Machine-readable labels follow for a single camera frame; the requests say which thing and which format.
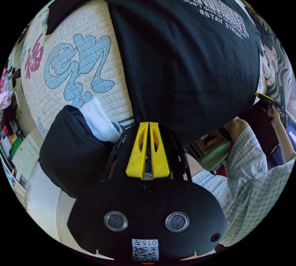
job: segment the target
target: white cabinet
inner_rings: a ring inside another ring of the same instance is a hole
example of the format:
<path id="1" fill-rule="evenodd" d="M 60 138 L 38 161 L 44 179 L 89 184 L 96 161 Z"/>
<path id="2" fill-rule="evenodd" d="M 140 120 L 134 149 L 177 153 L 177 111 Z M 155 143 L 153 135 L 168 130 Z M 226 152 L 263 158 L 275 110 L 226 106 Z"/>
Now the white cabinet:
<path id="1" fill-rule="evenodd" d="M 15 177 L 17 181 L 19 181 L 21 175 L 27 180 L 30 178 L 33 167 L 39 158 L 39 151 L 40 149 L 29 134 L 20 144 L 12 158 L 12 162 L 17 169 Z"/>

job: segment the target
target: red chinese character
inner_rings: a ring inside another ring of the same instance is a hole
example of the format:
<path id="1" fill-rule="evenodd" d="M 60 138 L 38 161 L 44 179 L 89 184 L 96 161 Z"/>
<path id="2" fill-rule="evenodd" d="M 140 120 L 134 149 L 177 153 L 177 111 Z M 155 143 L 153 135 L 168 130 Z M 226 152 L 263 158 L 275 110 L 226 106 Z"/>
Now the red chinese character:
<path id="1" fill-rule="evenodd" d="M 29 48 L 28 50 L 28 56 L 27 56 L 27 60 L 26 60 L 26 64 L 25 64 L 25 71 L 27 71 L 26 73 L 26 78 L 30 79 L 30 71 L 31 72 L 35 72 L 37 71 L 37 69 L 40 66 L 40 61 L 43 55 L 43 47 L 41 47 L 39 49 L 40 43 L 39 40 L 42 37 L 43 34 L 41 34 L 39 36 L 39 38 L 37 39 L 33 49 L 32 49 L 32 55 L 31 55 L 31 48 Z"/>

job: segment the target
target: hand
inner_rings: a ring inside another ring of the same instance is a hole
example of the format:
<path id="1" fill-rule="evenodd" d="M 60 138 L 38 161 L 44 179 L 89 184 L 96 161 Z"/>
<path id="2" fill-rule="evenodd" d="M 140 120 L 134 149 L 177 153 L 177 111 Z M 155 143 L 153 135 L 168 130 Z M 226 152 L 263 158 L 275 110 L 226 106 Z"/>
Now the hand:
<path id="1" fill-rule="evenodd" d="M 281 124 L 280 114 L 278 112 L 278 109 L 274 105 L 272 105 L 272 107 L 269 107 L 267 115 L 268 117 L 272 117 L 271 125 L 273 127 Z"/>

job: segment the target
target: black background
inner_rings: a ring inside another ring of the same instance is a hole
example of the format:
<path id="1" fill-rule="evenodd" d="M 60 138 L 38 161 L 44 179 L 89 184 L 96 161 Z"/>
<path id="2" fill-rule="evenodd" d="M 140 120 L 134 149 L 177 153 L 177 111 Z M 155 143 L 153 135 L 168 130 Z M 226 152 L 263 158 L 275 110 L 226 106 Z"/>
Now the black background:
<path id="1" fill-rule="evenodd" d="M 1 0 L 1 66 L 7 58 L 26 25 L 50 0 Z M 278 36 L 293 67 L 295 64 L 295 26 L 293 0 L 246 0 L 267 21 Z M 295 244 L 295 191 L 292 182 L 295 172 L 288 181 L 279 201 L 264 221 L 245 239 L 221 254 L 201 262 L 201 265 L 214 263 L 278 263 L 293 257 L 293 244 Z M 83 255 L 67 249 L 49 237 L 36 225 L 22 208 L 6 179 L 4 171 L 1 172 L 2 194 L 2 255 L 4 259 L 14 263 L 66 263 L 71 265 L 93 264 Z"/>

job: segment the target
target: qr code sticker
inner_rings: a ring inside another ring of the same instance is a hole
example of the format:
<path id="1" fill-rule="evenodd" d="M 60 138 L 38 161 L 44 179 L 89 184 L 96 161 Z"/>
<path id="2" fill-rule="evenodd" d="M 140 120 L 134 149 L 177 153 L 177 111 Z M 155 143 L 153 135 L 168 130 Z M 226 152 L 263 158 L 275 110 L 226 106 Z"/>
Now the qr code sticker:
<path id="1" fill-rule="evenodd" d="M 132 246 L 134 261 L 158 261 L 158 242 L 152 243 L 151 240 L 133 239 Z"/>

